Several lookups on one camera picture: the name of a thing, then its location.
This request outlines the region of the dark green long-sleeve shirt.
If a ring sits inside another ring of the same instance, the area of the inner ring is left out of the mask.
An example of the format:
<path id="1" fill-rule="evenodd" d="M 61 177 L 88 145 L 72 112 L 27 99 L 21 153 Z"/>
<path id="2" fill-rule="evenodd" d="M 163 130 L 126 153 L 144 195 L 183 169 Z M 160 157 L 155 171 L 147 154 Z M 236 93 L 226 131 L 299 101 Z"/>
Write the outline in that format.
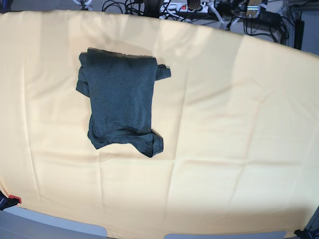
<path id="1" fill-rule="evenodd" d="M 96 149 L 131 144 L 152 158 L 163 138 L 152 130 L 155 82 L 171 77 L 156 58 L 89 48 L 79 55 L 76 90 L 90 99 L 88 138 Z"/>

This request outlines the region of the black clamp right corner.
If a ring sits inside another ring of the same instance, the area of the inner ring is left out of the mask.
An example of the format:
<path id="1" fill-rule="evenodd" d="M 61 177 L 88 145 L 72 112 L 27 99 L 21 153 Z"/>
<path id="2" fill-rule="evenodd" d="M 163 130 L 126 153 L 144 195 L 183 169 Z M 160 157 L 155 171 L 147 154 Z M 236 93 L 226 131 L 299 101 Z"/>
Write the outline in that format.
<path id="1" fill-rule="evenodd" d="M 295 230 L 294 234 L 300 239 L 319 239 L 319 208 L 303 230 Z"/>

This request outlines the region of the yellow table cloth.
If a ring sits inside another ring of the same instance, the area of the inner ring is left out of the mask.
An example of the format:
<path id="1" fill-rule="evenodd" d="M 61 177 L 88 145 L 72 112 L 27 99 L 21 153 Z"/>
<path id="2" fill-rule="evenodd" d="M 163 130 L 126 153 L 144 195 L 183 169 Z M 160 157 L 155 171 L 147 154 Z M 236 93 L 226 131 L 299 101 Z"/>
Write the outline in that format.
<path id="1" fill-rule="evenodd" d="M 88 48 L 155 57 L 153 158 L 96 150 L 76 91 Z M 184 22 L 94 11 L 0 16 L 0 189 L 113 238 L 306 226 L 319 205 L 319 58 Z"/>

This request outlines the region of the black upright post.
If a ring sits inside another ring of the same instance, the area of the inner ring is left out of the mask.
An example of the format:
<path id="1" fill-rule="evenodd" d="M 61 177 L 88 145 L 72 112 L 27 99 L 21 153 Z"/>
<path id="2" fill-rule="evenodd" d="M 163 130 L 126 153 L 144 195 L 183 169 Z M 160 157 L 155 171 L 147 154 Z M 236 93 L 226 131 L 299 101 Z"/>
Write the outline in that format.
<path id="1" fill-rule="evenodd" d="M 302 20 L 303 12 L 295 20 L 294 48 L 301 50 L 304 36 L 305 22 Z"/>

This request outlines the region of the black power adapter box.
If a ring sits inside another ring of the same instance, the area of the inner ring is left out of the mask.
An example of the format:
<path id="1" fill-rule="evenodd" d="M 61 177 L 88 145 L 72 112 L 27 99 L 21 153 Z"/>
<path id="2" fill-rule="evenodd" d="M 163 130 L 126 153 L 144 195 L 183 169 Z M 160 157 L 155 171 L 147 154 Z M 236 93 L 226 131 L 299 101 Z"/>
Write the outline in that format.
<path id="1" fill-rule="evenodd" d="M 281 26 L 282 17 L 278 13 L 263 11 L 259 13 L 258 20 L 262 26 L 275 28 Z"/>

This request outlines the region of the red and black clamp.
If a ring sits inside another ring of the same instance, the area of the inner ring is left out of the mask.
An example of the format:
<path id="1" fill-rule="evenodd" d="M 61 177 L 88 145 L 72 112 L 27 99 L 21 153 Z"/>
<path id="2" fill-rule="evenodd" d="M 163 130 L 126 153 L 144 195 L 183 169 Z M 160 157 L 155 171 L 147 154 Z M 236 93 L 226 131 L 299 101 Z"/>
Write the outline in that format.
<path id="1" fill-rule="evenodd" d="M 0 210 L 3 211 L 4 209 L 16 206 L 21 204 L 21 198 L 9 195 L 8 197 L 0 192 Z"/>

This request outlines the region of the white power strip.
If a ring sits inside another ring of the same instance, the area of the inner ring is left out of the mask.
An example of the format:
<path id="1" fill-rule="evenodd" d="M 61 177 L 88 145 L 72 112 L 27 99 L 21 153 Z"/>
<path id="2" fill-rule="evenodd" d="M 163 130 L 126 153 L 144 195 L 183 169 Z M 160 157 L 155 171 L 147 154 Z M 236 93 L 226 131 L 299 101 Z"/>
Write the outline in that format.
<path id="1" fill-rule="evenodd" d="M 161 13 L 208 13 L 209 7 L 206 4 L 202 4 L 199 10 L 191 10 L 187 3 L 182 2 L 164 2 L 160 8 Z"/>

